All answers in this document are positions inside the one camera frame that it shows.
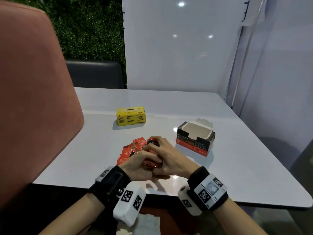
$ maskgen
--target whiteboard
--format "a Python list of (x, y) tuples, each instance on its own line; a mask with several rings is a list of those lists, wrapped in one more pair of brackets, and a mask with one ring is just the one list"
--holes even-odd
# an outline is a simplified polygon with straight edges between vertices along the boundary
[(225, 96), (248, 0), (122, 0), (128, 89)]

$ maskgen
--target open cardboard box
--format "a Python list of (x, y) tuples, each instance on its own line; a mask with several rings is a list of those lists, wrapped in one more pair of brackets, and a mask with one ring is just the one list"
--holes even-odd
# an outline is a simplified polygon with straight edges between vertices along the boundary
[(202, 156), (207, 156), (215, 139), (213, 123), (198, 118), (196, 121), (184, 122), (177, 129), (176, 143)]

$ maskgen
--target black wristband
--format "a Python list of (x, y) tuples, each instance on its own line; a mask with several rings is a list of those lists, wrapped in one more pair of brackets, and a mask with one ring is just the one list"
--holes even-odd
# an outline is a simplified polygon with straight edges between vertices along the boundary
[(195, 170), (187, 181), (190, 189), (194, 190), (208, 175), (209, 172), (204, 166), (201, 166)]
[(114, 209), (124, 188), (131, 182), (129, 176), (119, 167), (112, 168), (101, 182), (96, 181), (88, 193), (94, 194), (106, 207)]
[[(189, 177), (188, 180), (188, 184), (190, 187), (190, 198), (198, 205), (198, 207), (203, 211), (205, 209), (207, 209), (205, 206), (202, 205), (201, 200), (199, 199), (198, 196), (196, 196), (196, 194), (194, 193), (194, 189), (208, 176), (210, 175), (210, 173), (208, 172), (208, 170), (204, 167), (201, 166), (199, 167), (197, 170), (194, 171), (194, 173), (192, 173)], [(211, 211), (214, 211), (216, 209), (218, 209), (219, 207), (221, 207), (221, 205), (223, 205), (226, 200), (228, 199), (228, 194), (227, 192), (225, 192), (221, 198), (219, 198), (218, 201), (216, 201), (216, 203), (210, 208)]]

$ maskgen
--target white table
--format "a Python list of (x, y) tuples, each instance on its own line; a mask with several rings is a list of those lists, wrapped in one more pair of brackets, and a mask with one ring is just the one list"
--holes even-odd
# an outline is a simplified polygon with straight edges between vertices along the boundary
[[(85, 124), (64, 151), (34, 183), (89, 188), (96, 176), (115, 165), (133, 139), (152, 135), (176, 142), (174, 128), (184, 121), (207, 119), (216, 132), (213, 149), (203, 157), (180, 145), (179, 150), (206, 166), (228, 186), (236, 202), (305, 208), (309, 193), (264, 144), (214, 93), (76, 88)], [(116, 125), (116, 109), (144, 106), (146, 124)], [(186, 179), (141, 182), (147, 193), (176, 196)]]

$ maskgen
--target yellow box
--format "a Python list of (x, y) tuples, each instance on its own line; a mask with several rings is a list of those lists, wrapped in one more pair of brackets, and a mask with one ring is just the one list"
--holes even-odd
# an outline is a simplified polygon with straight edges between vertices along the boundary
[(117, 109), (116, 123), (118, 126), (144, 124), (145, 122), (146, 113), (143, 106)]

